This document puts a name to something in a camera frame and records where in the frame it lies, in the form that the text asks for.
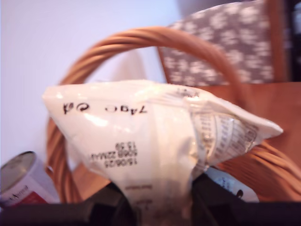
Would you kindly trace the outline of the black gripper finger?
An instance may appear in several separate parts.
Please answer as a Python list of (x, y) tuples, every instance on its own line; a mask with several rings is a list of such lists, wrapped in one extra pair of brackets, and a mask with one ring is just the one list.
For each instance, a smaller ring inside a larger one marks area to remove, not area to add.
[(129, 201), (114, 184), (109, 183), (93, 195), (94, 226), (137, 226), (137, 216)]
[(237, 226), (232, 204), (238, 198), (202, 174), (192, 184), (191, 218), (193, 226)]

